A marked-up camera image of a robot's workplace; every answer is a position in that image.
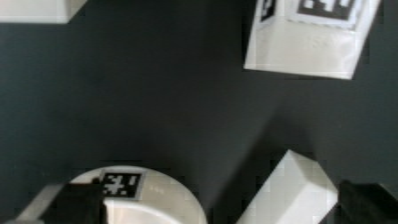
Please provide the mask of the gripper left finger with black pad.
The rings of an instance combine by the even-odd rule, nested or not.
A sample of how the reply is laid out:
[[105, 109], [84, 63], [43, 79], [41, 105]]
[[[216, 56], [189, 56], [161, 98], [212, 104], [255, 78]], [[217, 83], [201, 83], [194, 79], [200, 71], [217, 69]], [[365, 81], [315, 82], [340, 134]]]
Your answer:
[[104, 224], [107, 210], [100, 183], [52, 183], [47, 189], [52, 196], [38, 218], [41, 224]]

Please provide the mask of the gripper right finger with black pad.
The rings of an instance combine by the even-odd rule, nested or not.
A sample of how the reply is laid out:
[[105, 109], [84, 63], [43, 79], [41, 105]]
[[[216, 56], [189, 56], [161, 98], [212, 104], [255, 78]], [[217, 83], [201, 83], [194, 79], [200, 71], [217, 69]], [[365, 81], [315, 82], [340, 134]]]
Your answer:
[[340, 183], [336, 224], [398, 224], [398, 197], [379, 183]]

